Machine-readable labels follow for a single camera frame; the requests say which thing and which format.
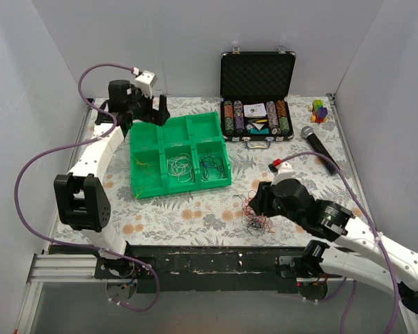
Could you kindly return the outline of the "green compartment tray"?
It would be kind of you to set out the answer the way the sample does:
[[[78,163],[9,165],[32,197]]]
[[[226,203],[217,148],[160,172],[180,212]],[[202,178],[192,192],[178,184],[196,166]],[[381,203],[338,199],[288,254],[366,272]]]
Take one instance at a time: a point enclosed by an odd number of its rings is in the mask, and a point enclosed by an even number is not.
[[[229,186],[231,165],[215,112],[134,123],[130,170],[136,199]]]

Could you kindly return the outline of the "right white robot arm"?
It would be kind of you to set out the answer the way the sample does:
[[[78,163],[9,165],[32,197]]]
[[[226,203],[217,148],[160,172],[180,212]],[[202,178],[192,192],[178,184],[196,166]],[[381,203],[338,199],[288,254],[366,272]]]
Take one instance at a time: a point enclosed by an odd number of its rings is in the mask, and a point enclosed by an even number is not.
[[[418,315],[417,252],[373,232],[349,209],[314,198],[296,179],[261,182],[249,206],[259,216],[283,216],[312,236],[356,253],[352,256],[326,247],[320,253],[305,255],[301,267],[308,276],[326,271],[395,292],[402,304]]]

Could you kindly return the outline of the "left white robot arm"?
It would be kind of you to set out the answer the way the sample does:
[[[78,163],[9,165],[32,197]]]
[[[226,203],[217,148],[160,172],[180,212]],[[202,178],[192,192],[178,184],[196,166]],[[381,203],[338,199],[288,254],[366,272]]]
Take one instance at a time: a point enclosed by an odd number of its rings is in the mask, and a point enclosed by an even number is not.
[[[54,180],[61,222],[81,232],[101,256],[111,259],[110,269],[119,278],[133,273],[134,261],[124,255],[127,243],[110,222],[111,205],[102,182],[111,158],[135,120],[162,126],[169,119],[165,96],[160,96],[158,109],[153,108],[155,81],[151,72],[143,72],[133,82],[110,81],[109,99],[102,105],[108,113],[99,113],[96,118],[94,142],[68,174],[57,175]]]

